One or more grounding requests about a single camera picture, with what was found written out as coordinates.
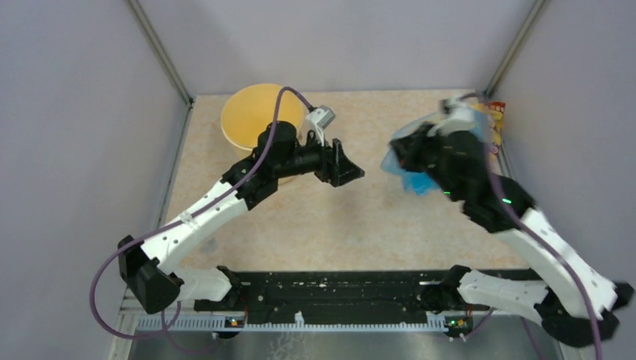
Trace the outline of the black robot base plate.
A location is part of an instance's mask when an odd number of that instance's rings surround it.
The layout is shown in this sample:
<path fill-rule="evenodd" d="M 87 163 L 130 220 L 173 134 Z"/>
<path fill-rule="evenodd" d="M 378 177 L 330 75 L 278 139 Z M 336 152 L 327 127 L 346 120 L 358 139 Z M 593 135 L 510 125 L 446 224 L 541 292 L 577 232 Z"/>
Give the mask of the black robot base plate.
<path fill-rule="evenodd" d="M 198 299 L 197 312 L 239 312 L 250 325 L 423 324 L 445 311 L 464 315 L 476 306 L 444 293 L 444 271 L 237 271 L 239 287 L 222 301 Z"/>

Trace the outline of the yellow crumpled snack bag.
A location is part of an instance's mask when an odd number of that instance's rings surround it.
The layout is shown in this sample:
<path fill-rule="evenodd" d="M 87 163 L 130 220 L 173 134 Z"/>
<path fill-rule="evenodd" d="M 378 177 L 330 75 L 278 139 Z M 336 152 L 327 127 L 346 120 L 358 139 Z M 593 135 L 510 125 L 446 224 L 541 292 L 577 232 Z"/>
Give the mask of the yellow crumpled snack bag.
<path fill-rule="evenodd" d="M 471 107 L 477 111 L 477 116 L 481 116 L 481 118 L 476 120 L 475 131 L 479 135 L 482 135 L 484 125 L 488 125 L 490 128 L 490 159 L 492 161 L 498 160 L 503 143 L 501 131 L 504 123 L 506 103 L 502 101 L 492 101 L 487 104 L 474 103 Z"/>

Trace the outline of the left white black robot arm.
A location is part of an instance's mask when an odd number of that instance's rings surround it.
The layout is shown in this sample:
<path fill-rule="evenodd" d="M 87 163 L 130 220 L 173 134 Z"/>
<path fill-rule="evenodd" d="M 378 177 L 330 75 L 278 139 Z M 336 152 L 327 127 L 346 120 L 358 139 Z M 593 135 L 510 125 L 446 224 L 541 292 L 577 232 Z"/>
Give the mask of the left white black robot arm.
<path fill-rule="evenodd" d="M 240 280 L 227 268 L 194 270 L 180 262 L 225 223 L 278 190 L 280 179 L 314 174 L 334 188 L 364 176 L 347 158 L 339 139 L 319 140 L 309 131 L 305 144 L 289 122 L 270 124 L 252 154 L 233 164 L 212 188 L 160 232 L 143 241 L 128 236 L 118 248 L 122 279 L 147 314 L 186 300 L 208 300 L 223 310 L 240 301 Z"/>

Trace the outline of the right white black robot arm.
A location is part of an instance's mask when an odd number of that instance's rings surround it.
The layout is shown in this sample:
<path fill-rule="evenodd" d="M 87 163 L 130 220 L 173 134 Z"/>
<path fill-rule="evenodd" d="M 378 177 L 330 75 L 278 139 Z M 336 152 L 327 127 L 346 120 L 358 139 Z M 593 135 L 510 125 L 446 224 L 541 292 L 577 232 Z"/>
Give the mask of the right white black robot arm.
<path fill-rule="evenodd" d="M 428 175 L 473 223 L 521 255 L 538 275 L 509 280 L 455 265 L 439 285 L 434 310 L 500 309 L 575 348 L 598 346 L 616 334 L 616 311 L 629 305 L 634 288 L 589 266 L 515 180 L 490 169 L 485 144 L 474 133 L 433 133 L 432 124 L 424 123 L 389 146 L 402 170 Z"/>

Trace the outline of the yellow capybara trash bin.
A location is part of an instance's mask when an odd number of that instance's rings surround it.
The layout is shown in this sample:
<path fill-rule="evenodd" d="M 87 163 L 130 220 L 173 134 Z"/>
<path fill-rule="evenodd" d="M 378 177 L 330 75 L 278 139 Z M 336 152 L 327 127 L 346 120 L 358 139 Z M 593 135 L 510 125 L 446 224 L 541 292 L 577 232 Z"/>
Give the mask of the yellow capybara trash bin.
<path fill-rule="evenodd" d="M 251 155 L 258 136 L 272 122 L 275 102 L 281 85 L 261 83 L 237 91 L 225 103 L 220 115 L 220 126 L 238 158 Z M 281 100 L 278 119 L 289 122 L 297 130 L 299 140 L 307 110 L 292 93 L 286 92 Z"/>

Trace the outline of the left aluminium frame post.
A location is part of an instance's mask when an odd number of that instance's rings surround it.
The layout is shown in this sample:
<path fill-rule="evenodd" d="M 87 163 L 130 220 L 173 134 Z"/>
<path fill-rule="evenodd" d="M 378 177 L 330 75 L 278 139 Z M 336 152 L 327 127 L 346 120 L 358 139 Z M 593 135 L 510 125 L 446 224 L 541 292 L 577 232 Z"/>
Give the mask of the left aluminium frame post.
<path fill-rule="evenodd" d="M 170 55 L 168 54 L 165 46 L 162 44 L 162 41 L 156 32 L 155 27 L 152 25 L 151 20 L 146 14 L 141 2 L 138 0 L 126 0 L 125 3 L 138 23 L 146 42 L 150 46 L 151 51 L 162 67 L 163 72 L 167 76 L 172 87 L 177 91 L 185 105 L 188 108 L 191 108 L 194 103 L 194 99 L 190 92 L 186 89 L 182 77 L 179 75 Z"/>

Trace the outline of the blue plastic trash bag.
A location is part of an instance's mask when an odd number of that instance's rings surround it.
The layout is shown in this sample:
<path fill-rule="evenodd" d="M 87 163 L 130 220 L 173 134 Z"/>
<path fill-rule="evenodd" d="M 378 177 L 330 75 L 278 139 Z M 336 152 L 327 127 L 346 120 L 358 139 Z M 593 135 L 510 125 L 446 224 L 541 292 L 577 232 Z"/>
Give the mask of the blue plastic trash bag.
<path fill-rule="evenodd" d="M 471 115 L 475 116 L 475 120 L 472 123 L 470 131 L 474 133 L 480 140 L 484 138 L 484 128 L 486 125 L 486 115 L 479 109 L 472 109 Z M 411 121 L 409 124 L 403 126 L 397 130 L 392 140 L 405 137 L 416 130 L 422 123 L 433 122 L 440 118 L 440 113 L 432 112 L 422 118 L 418 118 Z M 414 193 L 418 196 L 424 196 L 431 191 L 440 189 L 440 186 L 429 175 L 424 172 L 408 172 L 399 167 L 398 158 L 395 152 L 391 149 L 388 150 L 383 158 L 380 169 L 390 175 L 397 176 L 401 180 L 403 190 L 406 193 Z"/>

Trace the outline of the aluminium frame post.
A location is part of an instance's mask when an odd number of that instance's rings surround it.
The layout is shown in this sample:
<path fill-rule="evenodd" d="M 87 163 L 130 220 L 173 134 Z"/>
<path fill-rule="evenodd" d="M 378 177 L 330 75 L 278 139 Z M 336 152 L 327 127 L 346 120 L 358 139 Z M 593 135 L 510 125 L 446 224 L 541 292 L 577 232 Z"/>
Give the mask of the aluminium frame post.
<path fill-rule="evenodd" d="M 518 57 L 519 53 L 524 48 L 524 45 L 527 42 L 528 38 L 532 34 L 536 23 L 539 21 L 541 15 L 545 11 L 545 8 L 550 3 L 550 0 L 535 0 L 532 3 L 532 7 L 530 8 L 529 13 L 526 15 L 524 21 L 522 22 L 520 28 L 514 36 L 514 39 L 506 50 L 502 61 L 499 63 L 493 76 L 490 78 L 487 87 L 483 91 L 483 94 L 486 98 L 492 98 L 497 93 L 497 90 L 501 86 L 507 73 L 514 64 L 515 59 Z"/>
<path fill-rule="evenodd" d="M 188 108 L 191 108 L 194 103 L 194 99 L 190 92 L 186 89 L 182 77 L 179 75 L 170 55 L 168 54 L 165 46 L 162 44 L 162 41 L 156 32 L 155 27 L 152 25 L 151 20 L 146 14 L 141 2 L 138 0 L 126 0 L 125 3 L 138 23 L 146 42 L 150 46 L 151 51 L 162 67 L 163 72 L 167 76 L 172 87 L 177 91 L 185 105 Z"/>

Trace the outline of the right aluminium frame post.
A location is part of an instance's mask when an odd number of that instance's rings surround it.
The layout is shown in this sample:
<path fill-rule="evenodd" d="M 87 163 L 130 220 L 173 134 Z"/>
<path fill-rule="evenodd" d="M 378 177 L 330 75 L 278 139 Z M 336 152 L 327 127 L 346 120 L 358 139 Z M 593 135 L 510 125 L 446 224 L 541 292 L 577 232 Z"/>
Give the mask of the right aluminium frame post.
<path fill-rule="evenodd" d="M 541 15 L 545 11 L 545 8 L 550 3 L 550 0 L 535 0 L 532 3 L 532 7 L 530 8 L 529 13 L 526 15 L 524 21 L 522 22 L 520 28 L 514 36 L 514 39 L 506 50 L 502 61 L 499 63 L 493 76 L 490 78 L 487 87 L 483 91 L 483 94 L 486 98 L 492 98 L 497 93 L 497 90 L 501 86 L 507 73 L 514 64 L 515 59 L 518 57 L 519 53 L 524 48 L 524 45 L 527 42 L 528 38 L 532 34 L 536 23 L 539 21 Z"/>

